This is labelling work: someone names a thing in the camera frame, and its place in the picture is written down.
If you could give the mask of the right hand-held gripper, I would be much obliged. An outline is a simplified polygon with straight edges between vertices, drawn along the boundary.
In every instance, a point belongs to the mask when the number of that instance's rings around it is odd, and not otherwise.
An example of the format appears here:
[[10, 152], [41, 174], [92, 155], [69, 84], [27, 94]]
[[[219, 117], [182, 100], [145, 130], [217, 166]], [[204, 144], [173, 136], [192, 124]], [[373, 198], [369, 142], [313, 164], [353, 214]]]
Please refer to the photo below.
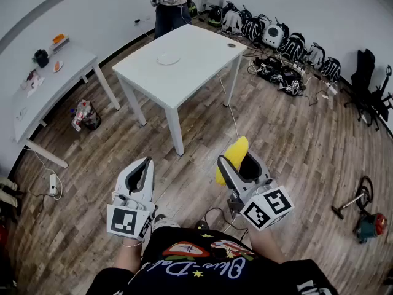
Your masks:
[[270, 178], [265, 162], [254, 151], [247, 152], [239, 169], [224, 155], [219, 156], [217, 164], [226, 185], [233, 191], [228, 200], [233, 218], [241, 215], [252, 227], [262, 231], [294, 209], [285, 187]]

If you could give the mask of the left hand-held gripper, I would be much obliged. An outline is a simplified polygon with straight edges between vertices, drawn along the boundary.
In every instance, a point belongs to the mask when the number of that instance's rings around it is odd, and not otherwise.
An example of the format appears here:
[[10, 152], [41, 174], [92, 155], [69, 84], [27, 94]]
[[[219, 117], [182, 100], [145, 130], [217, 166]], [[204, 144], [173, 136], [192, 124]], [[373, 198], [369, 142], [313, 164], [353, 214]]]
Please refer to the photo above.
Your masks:
[[158, 208], [152, 202], [152, 158], [141, 158], [124, 168], [118, 175], [115, 190], [117, 192], [112, 193], [112, 203], [107, 205], [107, 232], [143, 241]]

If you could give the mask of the white plate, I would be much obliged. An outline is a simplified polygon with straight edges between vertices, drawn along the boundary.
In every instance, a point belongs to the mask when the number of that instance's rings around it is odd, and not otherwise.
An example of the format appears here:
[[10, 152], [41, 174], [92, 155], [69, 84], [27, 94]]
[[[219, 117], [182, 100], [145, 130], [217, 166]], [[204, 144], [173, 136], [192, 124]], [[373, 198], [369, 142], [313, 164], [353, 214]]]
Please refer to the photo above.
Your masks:
[[157, 63], [163, 66], [174, 65], [179, 62], [181, 56], [176, 53], [163, 53], [157, 57]]

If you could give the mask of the person's left forearm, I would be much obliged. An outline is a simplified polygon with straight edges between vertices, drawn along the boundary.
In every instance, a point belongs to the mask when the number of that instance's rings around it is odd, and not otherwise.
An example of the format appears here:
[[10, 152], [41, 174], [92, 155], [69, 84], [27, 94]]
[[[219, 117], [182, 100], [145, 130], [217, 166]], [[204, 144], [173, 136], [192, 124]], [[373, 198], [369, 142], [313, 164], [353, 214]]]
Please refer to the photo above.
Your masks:
[[141, 268], [142, 244], [142, 241], [123, 237], [113, 267], [137, 273]]

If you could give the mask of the person's right forearm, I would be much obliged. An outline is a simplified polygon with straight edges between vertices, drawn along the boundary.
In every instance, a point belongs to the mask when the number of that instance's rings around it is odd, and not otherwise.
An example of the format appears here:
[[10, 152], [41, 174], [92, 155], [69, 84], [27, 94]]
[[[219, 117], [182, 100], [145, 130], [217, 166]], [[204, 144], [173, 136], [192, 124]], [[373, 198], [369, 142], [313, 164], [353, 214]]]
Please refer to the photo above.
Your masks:
[[278, 264], [286, 262], [286, 258], [278, 246], [270, 229], [258, 231], [254, 226], [248, 225], [251, 247], [258, 254]]

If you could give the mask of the person's grey shoe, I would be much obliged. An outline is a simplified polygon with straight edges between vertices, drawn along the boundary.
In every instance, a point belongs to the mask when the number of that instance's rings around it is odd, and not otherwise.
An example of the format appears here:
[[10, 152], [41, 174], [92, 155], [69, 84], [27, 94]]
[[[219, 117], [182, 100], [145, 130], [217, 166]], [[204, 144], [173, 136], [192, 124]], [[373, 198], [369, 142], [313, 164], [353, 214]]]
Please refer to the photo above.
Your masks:
[[161, 227], [175, 227], [180, 228], [180, 225], [173, 219], [165, 216], [164, 214], [159, 214], [155, 217], [152, 230], [155, 231]]

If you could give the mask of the black trash bin with bag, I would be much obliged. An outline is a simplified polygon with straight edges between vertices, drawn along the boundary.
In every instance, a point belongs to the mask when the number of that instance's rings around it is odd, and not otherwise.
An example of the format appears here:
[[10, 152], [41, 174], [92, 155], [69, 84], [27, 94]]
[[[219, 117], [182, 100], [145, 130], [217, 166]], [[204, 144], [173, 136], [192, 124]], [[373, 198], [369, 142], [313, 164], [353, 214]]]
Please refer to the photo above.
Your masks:
[[74, 118], [71, 124], [77, 132], [80, 132], [81, 125], [89, 130], [96, 130], [101, 125], [101, 118], [90, 101], [81, 100], [73, 113]]

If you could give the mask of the person's black printed shirt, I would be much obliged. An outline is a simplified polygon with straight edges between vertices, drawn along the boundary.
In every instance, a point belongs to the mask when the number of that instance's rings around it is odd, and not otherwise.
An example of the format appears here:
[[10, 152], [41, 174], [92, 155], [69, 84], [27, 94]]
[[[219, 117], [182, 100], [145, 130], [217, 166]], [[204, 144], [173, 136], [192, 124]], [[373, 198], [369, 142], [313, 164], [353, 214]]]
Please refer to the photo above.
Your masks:
[[137, 273], [109, 267], [87, 295], [338, 295], [310, 260], [278, 264], [216, 230], [161, 227]]

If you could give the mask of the pile of black grippers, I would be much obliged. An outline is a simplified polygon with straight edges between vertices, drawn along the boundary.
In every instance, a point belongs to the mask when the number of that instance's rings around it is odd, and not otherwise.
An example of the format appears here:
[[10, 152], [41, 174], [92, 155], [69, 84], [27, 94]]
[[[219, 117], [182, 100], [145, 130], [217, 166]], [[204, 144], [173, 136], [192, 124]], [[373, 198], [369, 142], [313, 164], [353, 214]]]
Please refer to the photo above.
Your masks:
[[256, 57], [254, 60], [256, 73], [262, 79], [278, 85], [278, 90], [290, 96], [303, 95], [303, 77], [300, 72], [290, 66], [283, 66], [282, 62], [272, 56]]

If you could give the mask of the white square table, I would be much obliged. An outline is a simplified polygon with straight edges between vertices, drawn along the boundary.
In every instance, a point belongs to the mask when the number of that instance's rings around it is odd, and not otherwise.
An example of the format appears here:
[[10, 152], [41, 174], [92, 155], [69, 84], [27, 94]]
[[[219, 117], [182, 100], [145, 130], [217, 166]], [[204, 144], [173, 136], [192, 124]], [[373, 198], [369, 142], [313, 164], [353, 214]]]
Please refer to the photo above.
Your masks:
[[[247, 46], [195, 25], [184, 25], [151, 41], [113, 66], [128, 102], [141, 125], [146, 119], [134, 91], [137, 90], [165, 110], [174, 148], [184, 154], [178, 107], [226, 66], [230, 83], [224, 106], [229, 106], [239, 65]], [[163, 53], [176, 53], [179, 62], [157, 63]]]

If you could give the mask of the long grey side table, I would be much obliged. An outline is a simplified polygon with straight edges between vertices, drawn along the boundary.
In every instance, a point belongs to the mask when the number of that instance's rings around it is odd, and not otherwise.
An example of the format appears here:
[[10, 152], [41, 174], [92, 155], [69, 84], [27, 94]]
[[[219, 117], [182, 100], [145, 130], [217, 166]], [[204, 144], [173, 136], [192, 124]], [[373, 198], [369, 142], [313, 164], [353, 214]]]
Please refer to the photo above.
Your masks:
[[[53, 67], [57, 61], [62, 61], [63, 67], [54, 73]], [[38, 75], [45, 80], [33, 95], [27, 98], [28, 92], [19, 89], [12, 97], [15, 140], [19, 145], [29, 147], [63, 168], [68, 167], [64, 160], [33, 142], [30, 137], [45, 115], [90, 70], [94, 70], [115, 109], [120, 109], [119, 102], [99, 67], [98, 57], [70, 42], [50, 57], [46, 67], [37, 70]]]

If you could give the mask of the teal red vacuum cleaner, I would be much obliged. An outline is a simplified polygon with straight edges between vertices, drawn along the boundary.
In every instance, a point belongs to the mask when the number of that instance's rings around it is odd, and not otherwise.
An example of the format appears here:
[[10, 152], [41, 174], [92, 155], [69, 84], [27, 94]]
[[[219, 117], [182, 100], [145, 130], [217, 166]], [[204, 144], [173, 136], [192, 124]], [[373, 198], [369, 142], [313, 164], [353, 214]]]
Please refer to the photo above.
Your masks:
[[366, 207], [373, 202], [373, 183], [368, 176], [360, 179], [355, 197], [340, 207], [331, 206], [332, 212], [341, 220], [344, 220], [343, 210], [355, 203], [360, 210], [360, 217], [353, 230], [359, 244], [366, 243], [370, 238], [382, 235], [387, 227], [387, 219], [381, 213], [370, 214]]

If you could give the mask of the row of black white backpacks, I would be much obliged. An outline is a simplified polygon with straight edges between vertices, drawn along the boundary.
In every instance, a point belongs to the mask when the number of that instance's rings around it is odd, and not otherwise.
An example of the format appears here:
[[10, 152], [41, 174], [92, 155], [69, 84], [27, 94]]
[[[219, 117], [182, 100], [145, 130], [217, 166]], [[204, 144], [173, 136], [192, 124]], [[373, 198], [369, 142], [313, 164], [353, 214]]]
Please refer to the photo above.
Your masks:
[[[262, 36], [272, 21], [264, 14], [253, 16], [247, 9], [239, 10], [234, 3], [227, 1], [224, 7], [211, 6], [208, 14], [208, 23], [221, 29], [229, 35], [239, 35], [248, 39], [253, 45], [265, 45]], [[314, 43], [306, 47], [305, 38], [301, 33], [289, 33], [285, 23], [277, 22], [282, 28], [284, 36], [279, 48], [271, 49], [292, 63], [307, 63], [315, 70], [322, 73], [330, 82], [336, 82], [341, 77], [340, 62], [328, 57], [323, 47]]]

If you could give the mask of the white round device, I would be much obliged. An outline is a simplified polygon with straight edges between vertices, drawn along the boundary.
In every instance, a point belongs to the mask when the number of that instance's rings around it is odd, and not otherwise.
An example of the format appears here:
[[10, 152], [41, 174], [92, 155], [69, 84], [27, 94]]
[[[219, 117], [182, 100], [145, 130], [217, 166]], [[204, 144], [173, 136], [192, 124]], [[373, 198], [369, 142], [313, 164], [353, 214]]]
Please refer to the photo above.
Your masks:
[[274, 49], [281, 45], [284, 32], [278, 25], [269, 25], [262, 36], [262, 42]]

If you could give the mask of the white paper sheet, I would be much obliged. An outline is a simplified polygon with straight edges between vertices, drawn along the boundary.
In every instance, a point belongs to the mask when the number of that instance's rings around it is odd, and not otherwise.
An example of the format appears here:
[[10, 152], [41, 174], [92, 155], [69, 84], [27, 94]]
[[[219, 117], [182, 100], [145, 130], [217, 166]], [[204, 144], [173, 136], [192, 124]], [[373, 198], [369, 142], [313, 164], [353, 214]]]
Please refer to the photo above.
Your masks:
[[31, 95], [33, 95], [36, 90], [42, 85], [44, 82], [45, 78], [44, 77], [34, 77], [31, 83], [31, 90], [27, 94], [27, 98], [29, 98]]

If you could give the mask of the black office chair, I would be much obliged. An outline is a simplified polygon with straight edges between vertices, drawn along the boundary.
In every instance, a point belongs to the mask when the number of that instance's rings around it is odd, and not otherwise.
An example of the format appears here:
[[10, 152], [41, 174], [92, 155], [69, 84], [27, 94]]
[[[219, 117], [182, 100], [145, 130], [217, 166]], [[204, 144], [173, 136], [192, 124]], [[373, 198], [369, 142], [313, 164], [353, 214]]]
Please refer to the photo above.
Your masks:
[[341, 93], [349, 96], [349, 101], [344, 103], [344, 107], [353, 105], [358, 112], [357, 120], [362, 120], [366, 114], [370, 119], [366, 121], [367, 126], [375, 125], [375, 130], [379, 131], [378, 119], [382, 118], [385, 122], [389, 120], [389, 111], [393, 111], [393, 94], [384, 96], [387, 83], [393, 75], [391, 66], [386, 67], [386, 75], [382, 85], [377, 86], [374, 91], [369, 89], [372, 74], [375, 69], [375, 56], [369, 50], [357, 51], [357, 68], [351, 76], [351, 85], [348, 89], [341, 88]]

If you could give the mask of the orange item on grey box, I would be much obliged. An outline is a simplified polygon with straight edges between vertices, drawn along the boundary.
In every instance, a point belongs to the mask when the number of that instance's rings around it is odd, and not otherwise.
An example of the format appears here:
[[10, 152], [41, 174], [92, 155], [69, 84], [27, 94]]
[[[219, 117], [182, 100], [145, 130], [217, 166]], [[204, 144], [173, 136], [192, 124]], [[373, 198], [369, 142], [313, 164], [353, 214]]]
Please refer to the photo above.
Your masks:
[[66, 44], [69, 43], [69, 36], [64, 34], [59, 34], [52, 40], [52, 45], [50, 49], [53, 53], [59, 52]]

